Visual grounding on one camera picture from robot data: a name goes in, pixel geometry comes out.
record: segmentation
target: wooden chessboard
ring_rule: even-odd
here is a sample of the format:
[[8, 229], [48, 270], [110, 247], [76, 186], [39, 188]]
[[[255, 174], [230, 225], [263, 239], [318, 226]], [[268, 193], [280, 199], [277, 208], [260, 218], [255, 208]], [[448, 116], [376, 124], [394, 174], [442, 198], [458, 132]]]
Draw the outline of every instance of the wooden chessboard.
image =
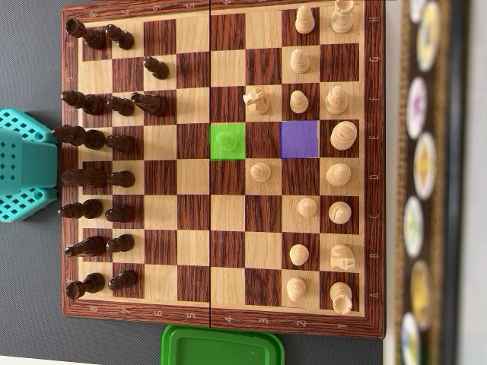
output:
[[[308, 3], [316, 27], [300, 35], [297, 8]], [[346, 34], [330, 27], [333, 2], [158, 0], [96, 2], [64, 8], [88, 27], [115, 24], [135, 37], [124, 51], [107, 41], [94, 51], [63, 32], [63, 90], [104, 97], [131, 92], [167, 98], [168, 112], [154, 117], [140, 109], [122, 117], [108, 109], [89, 116], [63, 105], [63, 123], [131, 135], [130, 154], [62, 146], [62, 168], [130, 170], [128, 189], [62, 187], [63, 204], [96, 198], [105, 210], [129, 205], [135, 218], [126, 224], [63, 220], [62, 248], [87, 236], [107, 240], [135, 237], [129, 252], [95, 258], [63, 258], [63, 311], [68, 316], [182, 323], [226, 329], [300, 332], [343, 336], [384, 336], [385, 303], [385, 134], [384, 2], [358, 1], [354, 26]], [[310, 58], [310, 71], [296, 75], [294, 49]], [[142, 65], [154, 56], [169, 65], [159, 81]], [[252, 114], [242, 96], [261, 86], [270, 99], [263, 116]], [[325, 97], [334, 86], [349, 93], [344, 114], [332, 116]], [[310, 106], [301, 115], [289, 107], [294, 90]], [[339, 121], [358, 127], [355, 144], [335, 150], [329, 137]], [[221, 125], [245, 134], [244, 154], [211, 157], [212, 129]], [[272, 177], [257, 183], [250, 167], [264, 162]], [[352, 178], [336, 188], [328, 167], [347, 163]], [[320, 207], [315, 216], [297, 212], [301, 198]], [[333, 202], [352, 207], [347, 224], [328, 217]], [[297, 243], [309, 260], [294, 266], [289, 249]], [[352, 271], [331, 269], [329, 251], [345, 244], [355, 254]], [[66, 284], [91, 272], [107, 280], [133, 269], [138, 284], [115, 292], [107, 288], [79, 300], [64, 295]], [[307, 292], [293, 303], [286, 284], [303, 278]], [[335, 282], [347, 283], [352, 312], [337, 316], [329, 297]]]

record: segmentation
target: pawn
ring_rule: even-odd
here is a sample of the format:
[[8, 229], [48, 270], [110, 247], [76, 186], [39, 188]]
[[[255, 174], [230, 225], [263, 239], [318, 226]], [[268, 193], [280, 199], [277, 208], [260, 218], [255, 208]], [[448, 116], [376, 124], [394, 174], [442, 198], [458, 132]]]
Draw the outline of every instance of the pawn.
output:
[[121, 30], [116, 25], [108, 24], [105, 32], [121, 49], [131, 49], [134, 46], [133, 35], [126, 30]]
[[350, 221], [352, 209], [345, 202], [336, 202], [329, 207], [329, 219], [335, 224], [345, 224]]
[[89, 274], [82, 282], [73, 281], [66, 286], [66, 295], [69, 299], [79, 299], [88, 293], [98, 293], [105, 286], [105, 278], [99, 272]]
[[296, 30], [301, 34], [311, 33], [314, 29], [315, 21], [313, 12], [307, 5], [302, 5], [296, 15]]
[[296, 90], [291, 94], [291, 101], [289, 102], [291, 110], [296, 114], [304, 113], [309, 107], [310, 103], [307, 100], [306, 95], [301, 91]]

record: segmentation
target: gray surface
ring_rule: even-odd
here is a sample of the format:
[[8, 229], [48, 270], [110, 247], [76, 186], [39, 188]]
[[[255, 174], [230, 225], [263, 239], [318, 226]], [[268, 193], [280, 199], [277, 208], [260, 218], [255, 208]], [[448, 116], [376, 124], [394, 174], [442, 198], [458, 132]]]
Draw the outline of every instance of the gray surface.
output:
[[[61, 123], [61, 0], [2, 0], [0, 107]], [[0, 355], [110, 364], [156, 364], [162, 325], [64, 317], [59, 202], [0, 225]], [[381, 341], [280, 335], [287, 364], [373, 364]]]

